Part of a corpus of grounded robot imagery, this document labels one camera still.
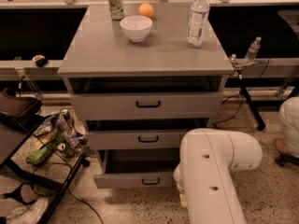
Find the drawer handle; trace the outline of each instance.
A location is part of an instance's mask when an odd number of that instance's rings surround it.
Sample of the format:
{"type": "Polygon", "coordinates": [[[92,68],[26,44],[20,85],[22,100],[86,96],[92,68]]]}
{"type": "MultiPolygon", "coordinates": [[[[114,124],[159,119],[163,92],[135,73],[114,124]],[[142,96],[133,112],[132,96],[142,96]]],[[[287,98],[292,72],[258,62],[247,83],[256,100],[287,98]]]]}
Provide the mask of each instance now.
{"type": "Polygon", "coordinates": [[[153,140],[142,140],[142,137],[138,136],[139,143],[156,143],[159,140],[159,136],[157,135],[153,140]]]}
{"type": "Polygon", "coordinates": [[[141,181],[142,181],[143,185],[158,185],[160,183],[160,177],[158,177],[157,180],[154,180],[154,179],[147,180],[147,179],[142,178],[141,181]]]}
{"type": "Polygon", "coordinates": [[[136,101],[136,106],[138,108],[157,108],[161,105],[161,101],[158,101],[157,105],[141,105],[138,101],[136,101]]]}

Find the green object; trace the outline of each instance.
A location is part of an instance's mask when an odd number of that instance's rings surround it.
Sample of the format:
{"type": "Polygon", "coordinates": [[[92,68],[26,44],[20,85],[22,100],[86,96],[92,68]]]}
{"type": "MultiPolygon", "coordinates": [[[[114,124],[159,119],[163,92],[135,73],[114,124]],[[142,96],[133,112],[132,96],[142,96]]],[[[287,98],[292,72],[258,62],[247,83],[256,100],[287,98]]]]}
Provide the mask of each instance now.
{"type": "Polygon", "coordinates": [[[83,153],[86,157],[96,158],[96,152],[94,150],[91,150],[90,146],[88,145],[83,146],[83,153]]]}
{"type": "Polygon", "coordinates": [[[40,149],[31,151],[29,156],[26,158],[26,162],[32,163],[34,166],[38,166],[52,153],[51,151],[57,146],[58,142],[52,141],[40,149]]]}

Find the cabinet top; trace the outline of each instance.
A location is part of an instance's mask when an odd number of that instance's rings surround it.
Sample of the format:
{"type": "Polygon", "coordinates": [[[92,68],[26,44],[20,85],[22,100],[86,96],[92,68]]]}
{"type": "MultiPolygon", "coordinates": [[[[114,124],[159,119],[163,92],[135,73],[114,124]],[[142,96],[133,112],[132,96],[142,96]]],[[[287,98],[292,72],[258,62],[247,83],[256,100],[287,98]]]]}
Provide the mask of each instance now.
{"type": "MultiPolygon", "coordinates": [[[[139,4],[124,4],[125,16],[139,4]]],[[[209,22],[200,49],[187,46],[191,3],[153,3],[148,37],[130,41],[108,4],[89,5],[58,73],[63,77],[228,75],[233,68],[209,22]]]]}

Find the water bottle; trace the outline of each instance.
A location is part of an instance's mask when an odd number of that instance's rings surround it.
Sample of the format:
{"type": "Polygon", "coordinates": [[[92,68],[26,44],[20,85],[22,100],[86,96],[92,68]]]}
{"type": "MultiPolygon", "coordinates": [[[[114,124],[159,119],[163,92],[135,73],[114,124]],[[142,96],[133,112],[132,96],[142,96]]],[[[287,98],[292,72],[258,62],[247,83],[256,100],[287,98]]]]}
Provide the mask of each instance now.
{"type": "Polygon", "coordinates": [[[245,65],[253,64],[254,59],[255,59],[256,55],[258,54],[259,49],[261,47],[261,40],[262,39],[259,36],[257,36],[255,38],[255,40],[251,42],[249,50],[247,51],[247,54],[244,59],[245,65]]]}
{"type": "Polygon", "coordinates": [[[192,48],[200,48],[203,44],[209,8],[208,0],[195,0],[191,6],[187,44],[192,48]]]}
{"type": "Polygon", "coordinates": [[[233,54],[232,56],[229,57],[229,60],[233,66],[233,68],[235,68],[237,66],[237,60],[236,60],[236,55],[233,54]]]}

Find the white bowl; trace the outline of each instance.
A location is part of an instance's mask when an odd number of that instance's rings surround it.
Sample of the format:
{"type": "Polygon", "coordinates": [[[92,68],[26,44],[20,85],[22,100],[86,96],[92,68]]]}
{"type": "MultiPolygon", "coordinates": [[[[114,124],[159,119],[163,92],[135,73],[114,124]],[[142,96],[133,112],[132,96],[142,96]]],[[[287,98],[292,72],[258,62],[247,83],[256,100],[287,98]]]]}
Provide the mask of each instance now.
{"type": "Polygon", "coordinates": [[[121,28],[131,41],[143,41],[150,33],[152,20],[145,16],[129,16],[121,20],[121,28]]]}

